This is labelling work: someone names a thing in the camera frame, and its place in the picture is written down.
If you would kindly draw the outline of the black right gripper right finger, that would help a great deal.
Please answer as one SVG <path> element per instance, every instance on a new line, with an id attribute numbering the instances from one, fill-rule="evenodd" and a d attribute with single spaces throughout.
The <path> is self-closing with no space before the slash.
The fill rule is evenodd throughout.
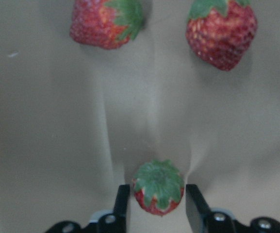
<path id="1" fill-rule="evenodd" d="M 185 188 L 186 215 L 194 233 L 280 233 L 280 222 L 261 216 L 249 225 L 240 223 L 232 213 L 210 208 L 195 184 Z"/>

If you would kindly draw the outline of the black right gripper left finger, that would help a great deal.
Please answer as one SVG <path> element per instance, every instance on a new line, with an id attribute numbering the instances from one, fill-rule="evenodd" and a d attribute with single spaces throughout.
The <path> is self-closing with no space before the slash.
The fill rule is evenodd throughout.
<path id="1" fill-rule="evenodd" d="M 126 233 L 130 186 L 120 185 L 111 211 L 98 211 L 92 215 L 88 225 L 81 227 L 74 221 L 60 221 L 51 226 L 47 233 Z"/>

